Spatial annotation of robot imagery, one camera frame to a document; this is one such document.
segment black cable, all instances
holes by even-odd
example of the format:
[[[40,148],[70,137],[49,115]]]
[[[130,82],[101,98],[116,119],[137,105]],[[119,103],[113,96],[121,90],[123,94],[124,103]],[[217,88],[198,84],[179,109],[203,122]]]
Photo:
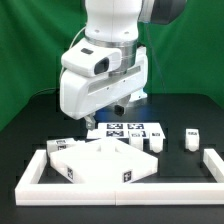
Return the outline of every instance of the black cable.
[[[36,96],[42,94],[42,93],[50,92],[50,91],[58,91],[58,90],[59,90],[59,88],[47,88],[47,89],[40,90],[40,91],[36,92],[35,94],[33,94],[30,97],[29,101],[32,100],[33,98],[35,98]]]
[[[162,87],[163,87],[163,92],[166,93],[166,85],[165,85],[165,82],[164,82],[162,70],[160,68],[155,49],[154,49],[153,44],[152,44],[152,38],[151,38],[151,35],[150,35],[148,24],[145,23],[144,28],[145,28],[146,35],[147,35],[149,48],[151,49],[151,52],[152,52],[152,58],[154,59],[156,69],[157,69],[157,72],[158,72],[160,80],[161,80],[161,84],[162,84]]]

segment black table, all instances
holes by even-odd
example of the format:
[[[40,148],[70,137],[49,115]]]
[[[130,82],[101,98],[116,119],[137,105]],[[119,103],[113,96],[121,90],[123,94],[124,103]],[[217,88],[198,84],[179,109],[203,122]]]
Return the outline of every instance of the black table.
[[[100,110],[98,122],[160,122],[166,135],[159,171],[138,182],[215,182],[202,163],[203,149],[214,148],[224,158],[224,111],[210,98],[196,94],[151,95],[147,104],[129,108],[123,117]],[[198,128],[200,150],[184,149],[186,128]],[[223,223],[223,205],[204,206],[58,206],[17,207],[14,189],[36,149],[46,141],[73,137],[84,140],[85,121],[75,121],[59,109],[58,95],[33,98],[0,132],[0,223]],[[148,142],[144,142],[148,151]],[[40,182],[66,182],[48,165]]]

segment white platform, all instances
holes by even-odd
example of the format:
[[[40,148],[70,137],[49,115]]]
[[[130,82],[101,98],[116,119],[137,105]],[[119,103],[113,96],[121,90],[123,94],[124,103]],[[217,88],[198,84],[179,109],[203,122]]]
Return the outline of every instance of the white platform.
[[[105,137],[129,138],[129,131],[141,131],[143,139],[149,138],[149,132],[157,132],[165,139],[165,135],[159,123],[99,123],[98,128],[88,130],[87,139],[99,139]]]

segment white border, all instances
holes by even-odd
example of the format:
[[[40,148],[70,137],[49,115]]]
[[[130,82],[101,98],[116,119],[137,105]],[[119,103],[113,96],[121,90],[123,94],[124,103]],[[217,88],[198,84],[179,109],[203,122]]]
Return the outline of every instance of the white border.
[[[15,189],[16,205],[224,204],[224,162],[214,149],[203,160],[219,183],[38,184],[47,155],[37,150]]]

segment green backdrop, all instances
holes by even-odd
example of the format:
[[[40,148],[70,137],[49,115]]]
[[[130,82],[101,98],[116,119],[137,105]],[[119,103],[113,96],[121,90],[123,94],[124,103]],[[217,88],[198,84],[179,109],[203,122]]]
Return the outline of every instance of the green backdrop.
[[[58,87],[60,57],[85,26],[79,0],[0,1],[0,130],[39,90]],[[145,90],[201,93],[224,107],[224,0],[188,0],[167,26],[150,24],[150,82]]]

